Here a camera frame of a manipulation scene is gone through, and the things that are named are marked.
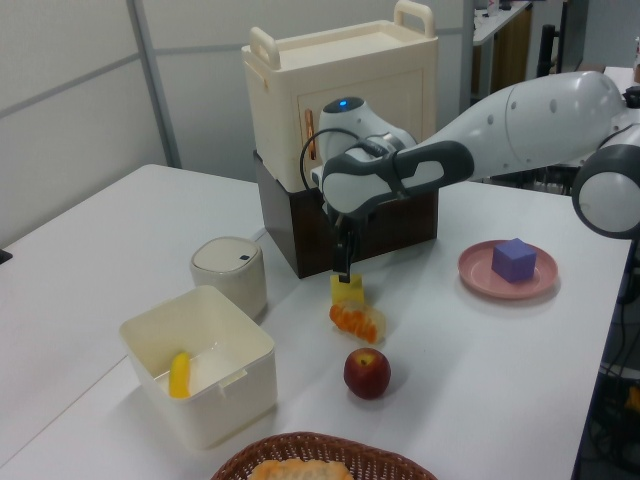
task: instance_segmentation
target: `yellow block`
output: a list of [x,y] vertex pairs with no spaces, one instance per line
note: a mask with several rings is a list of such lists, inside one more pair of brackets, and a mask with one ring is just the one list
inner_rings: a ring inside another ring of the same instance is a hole
[[338,275],[331,275],[331,300],[333,305],[343,300],[364,303],[362,275],[352,274],[350,283],[341,283]]

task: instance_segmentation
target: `plastic fruit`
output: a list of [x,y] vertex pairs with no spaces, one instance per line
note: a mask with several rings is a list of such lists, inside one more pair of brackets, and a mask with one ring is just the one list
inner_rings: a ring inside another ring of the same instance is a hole
[[176,355],[169,370],[169,395],[173,398],[189,398],[189,379],[191,377],[191,359],[182,352]]
[[343,300],[329,310],[329,318],[343,332],[368,343],[378,343],[384,337],[387,320],[382,312],[364,303]]
[[380,397],[391,379],[391,365],[384,354],[374,348],[359,348],[344,363],[344,382],[356,396],[365,400]]

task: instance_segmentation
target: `toy food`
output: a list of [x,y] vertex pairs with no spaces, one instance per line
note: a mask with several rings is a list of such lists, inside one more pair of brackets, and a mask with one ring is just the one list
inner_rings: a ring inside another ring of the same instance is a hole
[[265,460],[253,469],[249,480],[353,480],[347,467],[340,462],[302,461],[299,458]]
[[169,370],[169,395],[174,398],[189,398],[191,359],[186,352],[179,353],[171,362]]
[[339,275],[331,275],[331,303],[336,304],[343,300],[364,303],[362,275],[352,273],[350,280],[349,283],[342,283]]
[[387,326],[382,312],[354,300],[343,300],[334,304],[329,310],[329,318],[340,330],[368,343],[378,343],[382,340]]
[[365,400],[382,396],[391,380],[391,365],[384,354],[374,348],[359,348],[344,362],[344,383]]

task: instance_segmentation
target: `black cable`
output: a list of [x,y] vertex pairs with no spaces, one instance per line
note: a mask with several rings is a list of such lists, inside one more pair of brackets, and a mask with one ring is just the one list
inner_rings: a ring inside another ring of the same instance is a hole
[[596,148],[596,150],[600,150],[602,148],[602,146],[607,143],[609,140],[611,140],[613,137],[615,137],[616,135],[620,135],[622,132],[625,132],[627,130],[629,130],[631,127],[633,127],[634,125],[640,125],[640,123],[631,123],[629,125],[627,125],[626,127],[624,127],[622,130],[618,130],[617,132],[613,132],[611,135],[609,135],[607,138],[605,138],[600,145],[598,145],[598,148]]
[[358,135],[344,128],[323,128],[322,130],[318,130],[316,133],[311,135],[305,142],[304,146],[302,147],[302,152],[300,153],[300,178],[302,178],[302,183],[304,184],[304,188],[307,191],[310,191],[311,188],[309,188],[309,184],[307,183],[307,178],[304,174],[304,156],[307,153],[307,149],[309,148],[309,145],[311,145],[311,142],[313,142],[316,139],[316,137],[322,135],[323,133],[329,133],[329,132],[344,133],[346,135],[352,136],[356,140],[360,140],[360,137]]

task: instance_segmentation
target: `white desk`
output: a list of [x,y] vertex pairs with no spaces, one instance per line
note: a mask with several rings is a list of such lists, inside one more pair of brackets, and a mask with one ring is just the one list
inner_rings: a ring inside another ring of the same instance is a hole
[[483,17],[486,10],[476,10],[474,17],[473,46],[481,47],[480,50],[480,84],[478,95],[484,98],[491,93],[491,71],[493,68],[493,37],[507,23],[522,13],[532,2],[511,2],[511,10],[498,10],[496,15]]
[[0,465],[123,358],[123,320],[193,287],[199,246],[262,225],[255,184],[154,165],[10,245],[0,265]]
[[[219,447],[190,452],[152,410],[128,360],[114,362],[0,479],[207,479],[248,443],[299,430],[400,453],[440,480],[568,479],[629,243],[597,236],[569,198],[544,193],[463,183],[441,190],[439,212],[437,240],[353,268],[388,315],[380,348],[393,373],[382,399],[359,401],[344,386],[344,359],[358,344],[327,318],[329,274],[298,280],[264,235],[269,308],[261,325],[276,341],[274,410]],[[153,231],[158,219],[141,222]],[[559,289],[516,303],[468,291],[457,273],[460,253],[516,236],[557,260]],[[123,282],[132,285],[128,275]],[[109,342],[117,343],[116,324],[128,316],[105,327]]]

